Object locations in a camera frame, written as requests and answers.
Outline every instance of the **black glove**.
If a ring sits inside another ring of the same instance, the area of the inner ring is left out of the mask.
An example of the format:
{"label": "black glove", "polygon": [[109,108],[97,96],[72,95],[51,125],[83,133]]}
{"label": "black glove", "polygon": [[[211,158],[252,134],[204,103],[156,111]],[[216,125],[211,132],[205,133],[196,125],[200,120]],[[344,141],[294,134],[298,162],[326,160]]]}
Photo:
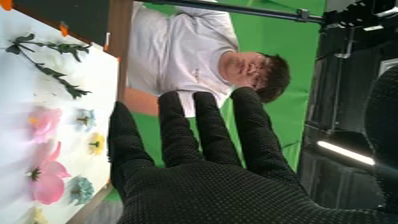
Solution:
{"label": "black glove", "polygon": [[246,169],[209,93],[193,94],[202,153],[177,93],[159,97],[166,168],[154,167],[131,114],[115,104],[108,144],[111,184],[124,203],[118,223],[395,223],[395,216],[374,210],[333,210],[314,204],[280,154],[255,92],[241,88],[230,97]]}

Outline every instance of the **dried flower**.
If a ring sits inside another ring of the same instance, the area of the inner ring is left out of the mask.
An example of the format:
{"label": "dried flower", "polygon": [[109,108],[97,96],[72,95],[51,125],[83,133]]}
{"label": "dried flower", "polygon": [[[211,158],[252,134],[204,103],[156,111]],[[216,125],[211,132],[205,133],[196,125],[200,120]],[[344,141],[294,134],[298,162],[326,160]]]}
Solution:
{"label": "dried flower", "polygon": [[69,177],[63,165],[54,161],[60,154],[60,142],[54,152],[45,156],[38,166],[28,173],[33,183],[33,199],[42,204],[51,204],[58,201],[63,194],[61,178]]}
{"label": "dried flower", "polygon": [[79,124],[83,124],[85,132],[88,132],[95,126],[93,110],[79,110],[79,117],[76,118],[76,121],[79,122]]}
{"label": "dried flower", "polygon": [[76,205],[85,204],[90,201],[93,194],[92,183],[83,177],[76,177],[76,186],[70,191],[70,199],[77,200]]}
{"label": "dried flower", "polygon": [[47,224],[40,208],[33,208],[33,224]]}
{"label": "dried flower", "polygon": [[104,138],[101,136],[99,133],[93,133],[93,136],[92,136],[92,142],[90,142],[90,153],[93,155],[99,155],[101,152],[102,152],[102,142],[104,142]]}
{"label": "dried flower", "polygon": [[44,143],[47,140],[47,136],[53,134],[58,126],[61,111],[54,110],[40,110],[33,112],[28,116],[28,123],[33,129],[33,141],[37,143]]}

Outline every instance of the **yellow flower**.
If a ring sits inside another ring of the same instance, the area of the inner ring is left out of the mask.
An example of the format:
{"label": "yellow flower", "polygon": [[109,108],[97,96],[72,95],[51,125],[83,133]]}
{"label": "yellow flower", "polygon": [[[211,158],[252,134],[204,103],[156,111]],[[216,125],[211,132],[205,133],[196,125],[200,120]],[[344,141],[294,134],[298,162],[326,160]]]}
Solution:
{"label": "yellow flower", "polygon": [[40,208],[33,208],[33,224],[47,224]]}
{"label": "yellow flower", "polygon": [[92,142],[90,142],[90,153],[93,155],[99,155],[102,152],[102,142],[104,142],[104,138],[101,134],[93,133]]}

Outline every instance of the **white board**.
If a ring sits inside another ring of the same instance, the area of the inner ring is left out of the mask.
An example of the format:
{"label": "white board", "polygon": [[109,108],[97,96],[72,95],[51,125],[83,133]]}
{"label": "white board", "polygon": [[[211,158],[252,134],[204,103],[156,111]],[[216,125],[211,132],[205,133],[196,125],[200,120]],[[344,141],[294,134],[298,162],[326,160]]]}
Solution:
{"label": "white board", "polygon": [[[67,74],[65,80],[92,94],[72,100],[63,87],[51,77],[38,72],[26,59],[5,52],[10,40],[17,36],[35,34],[35,41],[83,44],[72,37],[61,37],[60,31],[33,20],[17,11],[0,9],[0,223],[26,223],[31,207],[31,187],[26,172],[37,145],[28,138],[26,119],[35,106],[61,109],[61,118],[53,141],[61,142],[58,162],[74,176],[83,176],[101,190],[108,182],[109,164],[106,147],[99,156],[88,153],[88,141],[93,132],[106,138],[108,116],[113,109],[117,94],[117,59],[90,48],[90,53],[79,54],[81,63],[70,54],[61,55],[35,46],[37,52],[28,54],[35,62]],[[93,109],[97,125],[88,133],[76,131],[76,110]],[[81,206],[69,204],[67,182],[60,201],[40,205],[44,217],[51,224],[65,223]]]}

